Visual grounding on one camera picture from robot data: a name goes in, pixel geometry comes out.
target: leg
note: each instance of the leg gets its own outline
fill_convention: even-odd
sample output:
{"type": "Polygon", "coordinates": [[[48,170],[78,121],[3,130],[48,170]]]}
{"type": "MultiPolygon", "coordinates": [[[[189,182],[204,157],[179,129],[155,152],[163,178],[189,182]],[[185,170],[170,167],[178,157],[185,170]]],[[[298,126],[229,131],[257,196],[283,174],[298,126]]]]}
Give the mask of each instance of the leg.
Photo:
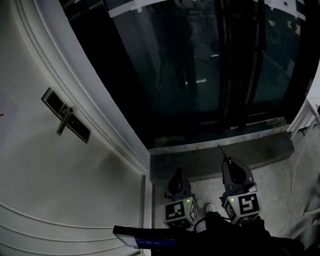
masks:
{"type": "Polygon", "coordinates": [[[298,240],[271,236],[268,241],[270,249],[285,249],[290,256],[301,256],[305,251],[304,245],[298,240]]]}
{"type": "Polygon", "coordinates": [[[303,213],[303,216],[308,216],[308,215],[317,214],[317,213],[320,213],[320,208],[307,210],[303,213]]]}
{"type": "Polygon", "coordinates": [[[215,207],[213,206],[213,204],[209,204],[206,207],[205,217],[207,218],[205,220],[205,228],[207,230],[217,230],[217,227],[229,224],[229,222],[221,217],[219,212],[215,211],[215,207]]]}
{"type": "Polygon", "coordinates": [[[195,51],[193,46],[186,52],[186,57],[184,59],[184,69],[185,77],[188,82],[188,88],[190,95],[195,98],[198,94],[198,86],[196,81],[196,71],[195,71],[195,51]]]}
{"type": "Polygon", "coordinates": [[[307,115],[309,113],[309,106],[307,106],[307,104],[308,104],[307,102],[304,102],[302,105],[301,113],[298,116],[298,119],[297,119],[296,123],[294,124],[293,130],[290,134],[291,140],[296,135],[296,133],[299,131],[300,126],[303,124],[303,121],[305,120],[305,118],[307,117],[307,115]]]}
{"type": "Polygon", "coordinates": [[[313,225],[313,226],[318,226],[318,225],[320,225],[320,216],[318,216],[318,217],[316,217],[316,218],[313,219],[312,225],[313,225]]]}
{"type": "Polygon", "coordinates": [[[185,83],[184,67],[178,58],[176,58],[173,61],[173,69],[175,72],[176,84],[178,85],[179,88],[185,88],[186,83],[185,83]]]}
{"type": "Polygon", "coordinates": [[[309,127],[305,130],[305,131],[302,131],[303,135],[304,136],[307,136],[308,133],[311,131],[311,129],[314,127],[315,123],[316,123],[316,118],[317,116],[314,117],[313,121],[311,122],[311,124],[309,125],[309,127]]]}

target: shoe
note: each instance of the shoe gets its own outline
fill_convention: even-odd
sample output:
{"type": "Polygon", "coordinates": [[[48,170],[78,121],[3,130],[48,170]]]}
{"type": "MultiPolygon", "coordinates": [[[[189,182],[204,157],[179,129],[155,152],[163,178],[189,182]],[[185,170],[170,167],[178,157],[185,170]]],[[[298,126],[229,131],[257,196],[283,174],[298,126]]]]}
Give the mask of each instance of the shoe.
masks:
{"type": "Polygon", "coordinates": [[[313,221],[312,221],[312,225],[313,226],[317,226],[320,224],[320,216],[316,217],[313,221]]]}
{"type": "Polygon", "coordinates": [[[205,208],[205,213],[215,212],[215,211],[216,211],[216,209],[212,203],[209,203],[205,208]]]}

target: black pants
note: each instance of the black pants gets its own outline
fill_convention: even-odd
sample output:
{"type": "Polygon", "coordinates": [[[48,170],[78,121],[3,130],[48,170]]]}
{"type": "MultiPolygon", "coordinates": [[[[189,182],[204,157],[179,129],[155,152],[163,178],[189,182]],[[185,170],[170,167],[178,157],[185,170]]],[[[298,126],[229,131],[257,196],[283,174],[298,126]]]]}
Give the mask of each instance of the black pants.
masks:
{"type": "Polygon", "coordinates": [[[260,255],[273,256],[301,256],[304,253],[304,245],[289,238],[273,237],[264,227],[264,221],[258,216],[255,220],[239,225],[232,225],[226,221],[217,211],[210,211],[206,214],[205,227],[208,231],[219,232],[226,228],[234,228],[238,233],[239,239],[253,240],[253,244],[259,245],[260,255]]]}
{"type": "Polygon", "coordinates": [[[184,88],[185,84],[185,77],[188,83],[188,89],[190,95],[192,97],[196,97],[198,93],[197,81],[196,81],[196,73],[195,73],[195,60],[194,57],[192,58],[183,58],[177,59],[173,62],[173,68],[176,77],[176,83],[178,87],[184,88]]]}

